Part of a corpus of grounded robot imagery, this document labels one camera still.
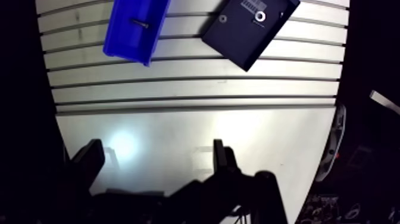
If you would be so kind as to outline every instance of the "metal ring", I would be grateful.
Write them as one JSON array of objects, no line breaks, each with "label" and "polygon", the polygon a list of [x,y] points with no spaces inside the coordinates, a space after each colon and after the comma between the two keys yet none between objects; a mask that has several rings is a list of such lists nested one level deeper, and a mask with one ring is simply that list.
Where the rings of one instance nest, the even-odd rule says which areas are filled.
[{"label": "metal ring", "polygon": [[226,23],[228,21],[228,17],[226,15],[220,15],[219,20],[221,23]]},{"label": "metal ring", "polygon": [[258,11],[254,14],[254,19],[257,22],[263,22],[265,20],[266,16],[265,13],[263,11]]}]

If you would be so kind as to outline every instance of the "black box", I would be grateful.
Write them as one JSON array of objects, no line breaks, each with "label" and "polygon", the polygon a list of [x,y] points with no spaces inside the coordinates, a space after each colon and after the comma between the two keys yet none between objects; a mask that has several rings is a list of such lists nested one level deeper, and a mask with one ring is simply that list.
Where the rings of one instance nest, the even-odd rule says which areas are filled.
[{"label": "black box", "polygon": [[[248,71],[300,4],[298,0],[230,0],[202,40]],[[265,20],[255,21],[257,12]]]}]

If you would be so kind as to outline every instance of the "blue bin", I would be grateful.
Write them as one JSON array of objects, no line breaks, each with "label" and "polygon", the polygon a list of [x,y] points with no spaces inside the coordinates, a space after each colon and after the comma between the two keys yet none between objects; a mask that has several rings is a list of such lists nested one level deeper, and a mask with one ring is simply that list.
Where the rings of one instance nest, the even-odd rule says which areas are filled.
[{"label": "blue bin", "polygon": [[170,0],[115,0],[104,53],[149,66],[169,4]]}]

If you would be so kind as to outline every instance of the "metal slat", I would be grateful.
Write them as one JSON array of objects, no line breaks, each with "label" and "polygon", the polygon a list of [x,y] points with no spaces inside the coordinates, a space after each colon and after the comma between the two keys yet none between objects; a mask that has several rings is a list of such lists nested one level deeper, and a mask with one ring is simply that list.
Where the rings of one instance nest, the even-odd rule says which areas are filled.
[{"label": "metal slat", "polygon": [[53,89],[56,103],[167,97],[332,96],[338,82],[298,80],[191,80]]},{"label": "metal slat", "polygon": [[[209,16],[170,17],[166,18],[161,31],[161,37],[202,35],[203,26]],[[108,24],[83,27],[64,32],[43,35],[41,37],[44,51],[65,48],[89,43],[103,43]],[[309,41],[346,42],[347,30],[344,28],[324,26],[313,23],[288,21],[279,31],[276,39],[306,39]]]},{"label": "metal slat", "polygon": [[245,99],[181,99],[145,102],[112,102],[103,104],[76,104],[57,106],[57,112],[135,110],[155,108],[198,108],[229,106],[293,106],[293,105],[334,105],[334,98],[245,98]]},{"label": "metal slat", "polygon": [[156,61],[150,67],[139,63],[68,69],[48,73],[51,86],[90,85],[91,83],[127,82],[141,79],[199,77],[279,77],[339,79],[340,64],[302,61],[258,60],[248,72],[229,60]]},{"label": "metal slat", "polygon": [[[121,58],[118,57],[107,57],[102,48],[103,46],[93,46],[45,54],[46,67],[55,69],[68,66],[83,66],[90,63],[121,61]],[[339,62],[343,60],[344,53],[345,49],[341,46],[273,40],[261,56]],[[160,40],[153,54],[153,58],[165,59],[190,57],[221,57],[221,54],[203,43],[199,38]]]},{"label": "metal slat", "polygon": [[[222,1],[172,0],[168,13],[190,14],[214,12]],[[40,32],[46,32],[78,24],[109,20],[112,8],[113,2],[107,2],[39,17],[39,30]],[[348,24],[348,16],[349,13],[347,10],[308,2],[302,2],[292,15],[292,17],[296,18],[341,24],[343,26]]]},{"label": "metal slat", "polygon": [[[58,10],[77,4],[96,2],[97,0],[36,0],[36,10],[38,14],[52,10]],[[344,7],[350,6],[350,0],[319,0],[330,4],[340,5]]]}]

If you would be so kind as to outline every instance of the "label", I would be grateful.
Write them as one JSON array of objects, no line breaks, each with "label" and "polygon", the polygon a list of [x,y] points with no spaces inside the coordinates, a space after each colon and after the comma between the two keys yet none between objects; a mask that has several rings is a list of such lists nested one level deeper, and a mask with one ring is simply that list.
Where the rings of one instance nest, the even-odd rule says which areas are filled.
[{"label": "label", "polygon": [[262,0],[243,0],[241,5],[252,14],[264,11],[267,8],[267,4],[263,3]]}]

